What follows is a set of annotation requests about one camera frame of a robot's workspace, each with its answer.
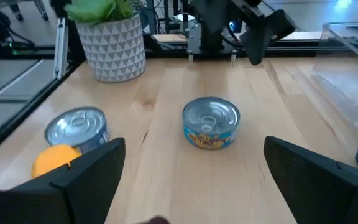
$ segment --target plant pot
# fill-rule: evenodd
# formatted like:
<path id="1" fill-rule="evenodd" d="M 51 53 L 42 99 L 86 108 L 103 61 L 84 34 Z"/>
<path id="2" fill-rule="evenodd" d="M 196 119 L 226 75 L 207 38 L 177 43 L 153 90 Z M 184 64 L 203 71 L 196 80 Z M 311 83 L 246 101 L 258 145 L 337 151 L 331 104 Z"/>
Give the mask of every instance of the plant pot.
<path id="1" fill-rule="evenodd" d="M 76 23 L 93 75 L 101 82 L 123 82 L 143 73 L 146 63 L 139 15 L 103 24 Z"/>

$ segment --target tuna can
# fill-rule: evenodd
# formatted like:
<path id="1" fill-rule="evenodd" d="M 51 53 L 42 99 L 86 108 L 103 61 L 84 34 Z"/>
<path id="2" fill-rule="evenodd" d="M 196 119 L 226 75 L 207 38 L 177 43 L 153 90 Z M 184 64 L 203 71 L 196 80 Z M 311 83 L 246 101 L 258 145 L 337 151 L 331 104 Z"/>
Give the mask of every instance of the tuna can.
<path id="1" fill-rule="evenodd" d="M 216 97 L 198 98 L 183 109 L 183 131 L 189 142 L 204 149 L 220 149 L 236 137 L 240 112 Z"/>
<path id="2" fill-rule="evenodd" d="M 66 111 L 49 123 L 45 139 L 51 146 L 67 144 L 87 153 L 109 141 L 106 117 L 93 107 Z"/>

